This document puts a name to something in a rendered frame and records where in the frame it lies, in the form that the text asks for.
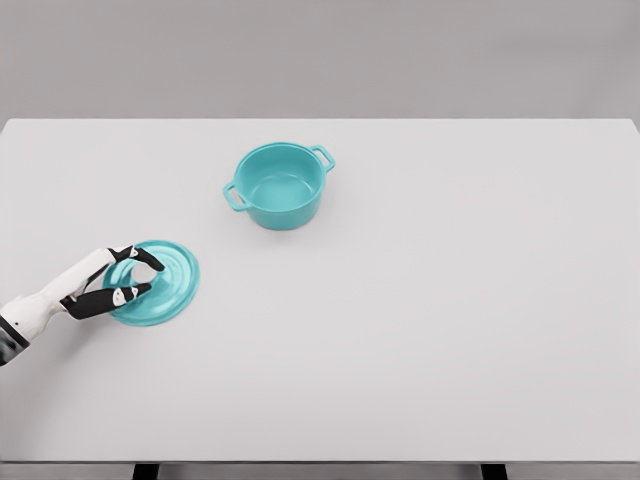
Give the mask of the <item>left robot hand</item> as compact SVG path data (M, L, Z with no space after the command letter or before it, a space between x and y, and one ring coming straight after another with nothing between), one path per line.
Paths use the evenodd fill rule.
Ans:
M109 287L86 292L87 287L106 269L127 259L146 264L155 272L165 270L156 257L141 247L130 245L120 250L101 248L52 280L43 292L57 300L77 320L110 313L151 289L150 283L142 283L132 287Z

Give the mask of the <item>teal pot lid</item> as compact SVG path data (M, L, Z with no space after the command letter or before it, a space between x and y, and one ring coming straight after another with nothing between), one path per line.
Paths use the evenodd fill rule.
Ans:
M157 325L177 316L193 300L199 286L199 265L191 251L179 243L147 240L138 247L153 255L165 269L149 281L148 292L110 315L126 325Z

